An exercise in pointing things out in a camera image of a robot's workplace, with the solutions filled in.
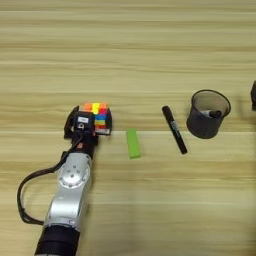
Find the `black object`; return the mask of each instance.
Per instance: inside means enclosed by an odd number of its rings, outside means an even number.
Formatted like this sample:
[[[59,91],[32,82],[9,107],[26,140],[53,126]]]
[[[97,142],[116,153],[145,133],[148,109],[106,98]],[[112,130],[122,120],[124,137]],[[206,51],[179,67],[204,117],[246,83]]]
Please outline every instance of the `black object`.
[[[75,256],[80,233],[71,227],[44,228],[35,255]]]
[[[163,114],[166,118],[166,121],[167,121],[167,123],[168,123],[168,125],[169,125],[169,127],[170,127],[170,129],[173,133],[173,136],[174,136],[174,138],[175,138],[175,140],[176,140],[176,142],[179,146],[180,152],[182,154],[186,154],[188,152],[187,148],[186,148],[186,146],[184,144],[184,141],[181,137],[179,128],[177,126],[176,121],[173,118],[173,115],[172,115],[172,112],[171,112],[170,108],[168,106],[164,106],[164,107],[162,107],[162,111],[163,111]]]
[[[256,81],[254,81],[252,90],[251,90],[251,99],[252,99],[252,110],[256,110]]]
[[[224,117],[231,111],[229,100],[217,91],[201,90],[193,95],[191,104],[187,119],[189,131],[202,139],[216,136]]]
[[[110,135],[112,131],[112,115],[108,108],[106,114],[106,130],[109,133],[102,133],[100,130],[95,130],[95,116],[92,112],[79,111],[79,106],[76,106],[69,114],[64,126],[64,139],[74,140],[75,133],[80,131],[95,133],[95,135]]]

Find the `black marker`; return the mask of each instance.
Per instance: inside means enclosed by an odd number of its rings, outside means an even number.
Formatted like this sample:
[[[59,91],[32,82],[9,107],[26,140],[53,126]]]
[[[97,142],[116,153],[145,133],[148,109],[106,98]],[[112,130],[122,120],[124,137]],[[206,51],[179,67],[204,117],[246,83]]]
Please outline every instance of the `black marker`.
[[[177,142],[177,144],[180,148],[180,152],[182,154],[188,153],[187,148],[186,148],[186,146],[184,144],[184,141],[181,137],[179,128],[178,128],[177,123],[175,122],[175,120],[173,118],[173,115],[172,115],[172,112],[171,112],[170,108],[168,106],[164,106],[164,107],[162,107],[162,111],[163,111],[163,114],[166,118],[167,123],[170,126],[170,129],[173,133],[173,136],[174,136],[174,138],[175,138],[175,140],[176,140],[176,142]]]
[[[210,111],[209,116],[212,118],[220,118],[222,116],[222,113],[220,110],[217,111]]]

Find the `pen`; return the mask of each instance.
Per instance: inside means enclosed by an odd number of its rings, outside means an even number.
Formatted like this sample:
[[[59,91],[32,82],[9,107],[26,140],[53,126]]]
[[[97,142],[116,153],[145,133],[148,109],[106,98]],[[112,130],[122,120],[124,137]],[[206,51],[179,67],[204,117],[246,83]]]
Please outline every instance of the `pen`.
[[[178,125],[176,123],[176,121],[174,120],[173,118],[173,115],[172,115],[172,112],[170,110],[170,108],[168,106],[164,106],[162,107],[162,111],[163,111],[163,114],[166,118],[166,121],[173,133],[173,136],[179,146],[179,149],[180,149],[180,152],[182,154],[186,154],[188,151],[187,151],[187,148],[184,144],[184,141],[181,137],[181,134],[180,134],[180,131],[179,131],[179,128],[178,128]]]

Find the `colorful block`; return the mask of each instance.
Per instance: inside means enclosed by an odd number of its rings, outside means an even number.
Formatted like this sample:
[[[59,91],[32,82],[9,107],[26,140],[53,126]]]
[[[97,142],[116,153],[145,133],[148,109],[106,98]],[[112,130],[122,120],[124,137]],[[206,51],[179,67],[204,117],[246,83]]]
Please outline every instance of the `colorful block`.
[[[92,112],[94,115],[98,115],[100,108],[100,103],[93,103],[92,104]]]
[[[95,116],[95,120],[106,120],[107,118],[107,115],[101,115],[101,114],[98,114]]]
[[[95,120],[95,125],[105,125],[106,122],[104,120]]]
[[[100,109],[99,114],[106,115],[107,114],[107,109]]]
[[[84,111],[91,112],[92,111],[92,103],[85,103],[84,104]]]
[[[106,125],[99,125],[99,129],[106,129]]]
[[[100,103],[100,109],[107,109],[107,104],[104,102]]]

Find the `black cable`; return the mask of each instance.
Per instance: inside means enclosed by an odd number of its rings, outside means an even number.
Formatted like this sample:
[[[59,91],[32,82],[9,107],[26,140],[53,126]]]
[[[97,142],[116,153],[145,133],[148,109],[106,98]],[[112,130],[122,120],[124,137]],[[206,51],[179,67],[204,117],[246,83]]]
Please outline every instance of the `black cable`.
[[[78,139],[78,141],[72,145],[72,147],[65,153],[65,155],[61,158],[61,160],[54,166],[50,167],[50,168],[46,168],[46,169],[42,169],[39,171],[35,171],[33,173],[30,173],[19,185],[18,188],[18,192],[17,192],[17,205],[18,205],[18,210],[19,210],[19,214],[21,219],[28,224],[36,224],[36,225],[43,225],[44,222],[42,220],[37,220],[33,217],[31,217],[29,214],[26,213],[25,208],[22,205],[21,202],[21,192],[22,192],[22,188],[24,187],[24,185],[37,177],[49,174],[49,173],[54,173],[56,172],[58,169],[60,169],[60,167],[65,163],[68,155],[77,147],[77,145],[81,142],[81,140],[83,139],[83,136],[81,135],[81,137]]]

